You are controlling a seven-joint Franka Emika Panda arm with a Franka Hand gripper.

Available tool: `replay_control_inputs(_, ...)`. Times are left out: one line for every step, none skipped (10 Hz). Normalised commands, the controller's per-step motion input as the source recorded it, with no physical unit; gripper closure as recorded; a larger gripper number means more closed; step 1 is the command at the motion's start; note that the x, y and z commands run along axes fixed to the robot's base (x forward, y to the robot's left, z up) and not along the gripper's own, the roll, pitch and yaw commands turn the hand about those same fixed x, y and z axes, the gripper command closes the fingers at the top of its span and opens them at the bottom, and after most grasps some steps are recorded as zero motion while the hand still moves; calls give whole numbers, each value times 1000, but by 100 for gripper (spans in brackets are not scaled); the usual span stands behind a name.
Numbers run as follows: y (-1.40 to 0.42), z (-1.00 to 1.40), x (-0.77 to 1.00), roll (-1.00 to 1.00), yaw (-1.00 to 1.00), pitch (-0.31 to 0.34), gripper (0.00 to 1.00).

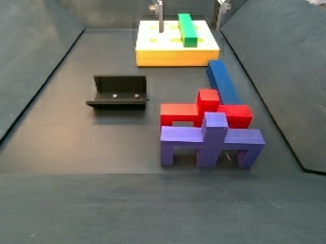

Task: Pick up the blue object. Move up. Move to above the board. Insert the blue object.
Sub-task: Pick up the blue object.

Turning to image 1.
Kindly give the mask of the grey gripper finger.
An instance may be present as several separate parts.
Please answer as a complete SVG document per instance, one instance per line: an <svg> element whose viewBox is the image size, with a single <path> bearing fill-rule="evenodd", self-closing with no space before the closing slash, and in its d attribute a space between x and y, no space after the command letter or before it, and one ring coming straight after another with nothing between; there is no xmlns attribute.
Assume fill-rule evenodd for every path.
<svg viewBox="0 0 326 244"><path fill-rule="evenodd" d="M159 22L159 32L164 31L164 5L163 0L152 0L152 4L149 5L149 11L155 13L157 16L157 22Z"/></svg>
<svg viewBox="0 0 326 244"><path fill-rule="evenodd" d="M216 28L219 30L221 27L223 16L231 9L231 0L216 0L217 3L217 16L216 16Z"/></svg>

